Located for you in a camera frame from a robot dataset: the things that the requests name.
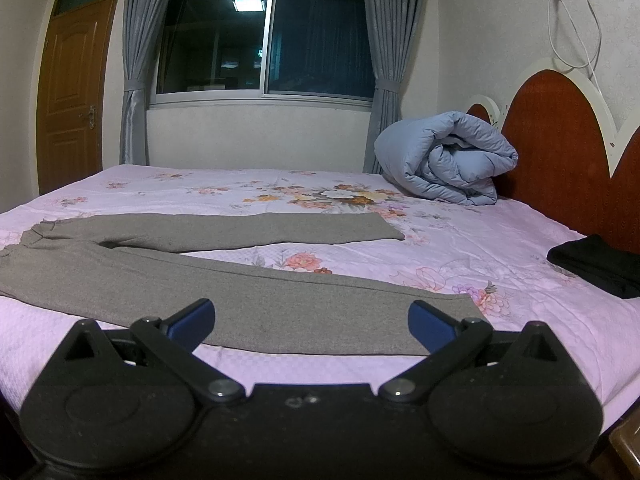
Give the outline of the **grey pants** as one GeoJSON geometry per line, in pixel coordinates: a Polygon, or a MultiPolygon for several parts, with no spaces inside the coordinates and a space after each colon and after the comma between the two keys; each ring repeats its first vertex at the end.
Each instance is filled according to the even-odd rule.
{"type": "Polygon", "coordinates": [[[45,221],[2,249],[1,291],[35,307],[127,326],[202,298],[215,306],[215,346],[319,356],[420,356],[408,330],[422,300],[456,320],[465,295],[365,278],[216,261],[208,253],[279,243],[396,240],[378,214],[107,214],[45,221]]]}

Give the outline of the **black folded garment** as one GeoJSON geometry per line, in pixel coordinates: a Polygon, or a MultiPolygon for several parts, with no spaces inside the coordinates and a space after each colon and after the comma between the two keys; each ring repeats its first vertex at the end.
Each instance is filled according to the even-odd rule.
{"type": "Polygon", "coordinates": [[[639,297],[639,255],[589,235],[552,247],[547,260],[620,299],[639,297]]]}

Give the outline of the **rolled light blue duvet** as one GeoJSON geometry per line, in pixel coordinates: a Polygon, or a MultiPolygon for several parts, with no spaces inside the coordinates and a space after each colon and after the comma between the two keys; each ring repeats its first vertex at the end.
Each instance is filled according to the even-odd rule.
{"type": "Polygon", "coordinates": [[[398,188],[464,206],[493,205],[495,177],[518,166],[518,152],[500,131],[461,112],[395,122],[375,140],[374,154],[398,188]]]}

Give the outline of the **brown bedside table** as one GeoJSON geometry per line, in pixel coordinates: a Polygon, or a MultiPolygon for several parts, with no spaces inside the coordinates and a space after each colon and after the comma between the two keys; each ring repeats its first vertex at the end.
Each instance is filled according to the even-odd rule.
{"type": "Polygon", "coordinates": [[[635,479],[640,476],[639,426],[638,417],[628,417],[608,437],[615,452],[635,479]]]}

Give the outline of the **red wooden headboard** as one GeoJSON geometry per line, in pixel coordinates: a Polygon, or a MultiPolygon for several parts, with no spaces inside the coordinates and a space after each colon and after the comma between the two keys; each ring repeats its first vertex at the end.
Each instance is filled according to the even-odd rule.
{"type": "Polygon", "coordinates": [[[639,113],[616,125],[603,96],[551,58],[529,65],[499,128],[518,166],[497,191],[610,246],[639,250],[639,113]]]}

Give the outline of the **brown wooden door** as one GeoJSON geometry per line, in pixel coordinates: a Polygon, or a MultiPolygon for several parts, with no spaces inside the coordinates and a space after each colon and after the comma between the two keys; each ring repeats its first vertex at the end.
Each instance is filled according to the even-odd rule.
{"type": "Polygon", "coordinates": [[[117,0],[54,0],[39,72],[38,191],[102,170],[102,108],[117,0]]]}

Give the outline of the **aluminium sliding window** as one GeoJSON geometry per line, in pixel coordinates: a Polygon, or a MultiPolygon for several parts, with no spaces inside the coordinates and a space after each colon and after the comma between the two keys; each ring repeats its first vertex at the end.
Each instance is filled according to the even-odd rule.
{"type": "Polygon", "coordinates": [[[152,101],[366,106],[364,0],[169,0],[152,101]]]}

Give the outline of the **right grey curtain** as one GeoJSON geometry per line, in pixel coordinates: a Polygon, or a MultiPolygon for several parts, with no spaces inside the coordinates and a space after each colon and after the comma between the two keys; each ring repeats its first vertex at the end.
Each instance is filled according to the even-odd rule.
{"type": "Polygon", "coordinates": [[[374,152],[382,131],[400,119],[400,89],[425,0],[364,0],[374,91],[363,170],[379,174],[374,152]]]}

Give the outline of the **grey curtain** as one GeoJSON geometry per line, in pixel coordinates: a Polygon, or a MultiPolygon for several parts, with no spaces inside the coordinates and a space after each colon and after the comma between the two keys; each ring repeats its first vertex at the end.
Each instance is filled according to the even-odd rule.
{"type": "Polygon", "coordinates": [[[374,91],[363,170],[379,174],[374,152],[382,131],[400,119],[400,89],[425,0],[364,0],[374,91]]]}
{"type": "Polygon", "coordinates": [[[125,0],[122,18],[122,125],[119,161],[128,165],[149,162],[146,111],[152,65],[169,0],[125,0]]]}

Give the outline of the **left grey curtain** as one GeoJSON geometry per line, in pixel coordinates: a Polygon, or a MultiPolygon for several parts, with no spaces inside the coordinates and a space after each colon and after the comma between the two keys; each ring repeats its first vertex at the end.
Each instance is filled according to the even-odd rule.
{"type": "Polygon", "coordinates": [[[169,0],[125,0],[122,18],[122,125],[119,161],[128,165],[149,162],[146,111],[152,65],[169,0]]]}

